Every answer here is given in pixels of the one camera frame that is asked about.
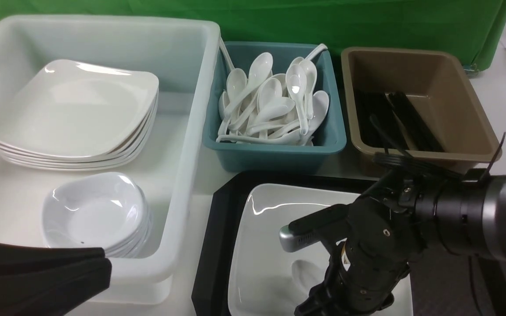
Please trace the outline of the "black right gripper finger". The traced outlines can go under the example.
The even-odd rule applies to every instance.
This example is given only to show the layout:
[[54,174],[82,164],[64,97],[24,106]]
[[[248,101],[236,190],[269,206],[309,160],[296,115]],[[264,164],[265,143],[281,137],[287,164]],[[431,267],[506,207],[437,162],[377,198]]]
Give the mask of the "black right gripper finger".
[[0,316],[64,316],[110,286],[111,263],[0,266]]

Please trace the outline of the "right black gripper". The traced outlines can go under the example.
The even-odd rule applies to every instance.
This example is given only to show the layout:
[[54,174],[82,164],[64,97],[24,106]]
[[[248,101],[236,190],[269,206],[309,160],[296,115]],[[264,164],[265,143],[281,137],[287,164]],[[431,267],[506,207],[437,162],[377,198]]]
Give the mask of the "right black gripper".
[[292,232],[314,231],[330,255],[324,280],[296,316],[369,316],[393,304],[392,290],[426,247],[411,211],[399,204],[408,179],[390,171],[351,204],[290,222]]

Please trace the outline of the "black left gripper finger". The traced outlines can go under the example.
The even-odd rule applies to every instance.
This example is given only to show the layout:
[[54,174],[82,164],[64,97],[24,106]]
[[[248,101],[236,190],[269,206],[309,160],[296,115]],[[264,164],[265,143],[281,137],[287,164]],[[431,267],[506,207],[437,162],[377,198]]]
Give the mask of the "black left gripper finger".
[[36,248],[0,243],[0,276],[38,272],[104,257],[102,248]]

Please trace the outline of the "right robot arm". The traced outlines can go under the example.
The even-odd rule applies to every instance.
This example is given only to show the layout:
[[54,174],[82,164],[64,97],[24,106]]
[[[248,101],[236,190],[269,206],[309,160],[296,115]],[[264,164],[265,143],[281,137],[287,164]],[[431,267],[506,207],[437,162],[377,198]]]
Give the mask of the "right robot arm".
[[[394,303],[393,289],[427,248],[506,262],[506,176],[392,170],[377,182],[243,172],[217,190],[195,284],[199,310],[215,315],[227,296],[237,209],[255,185],[285,184],[359,194],[283,224],[293,250],[322,242],[324,280],[294,304],[295,316],[369,316]],[[0,316],[64,316],[109,288],[112,263],[101,248],[0,244]]]

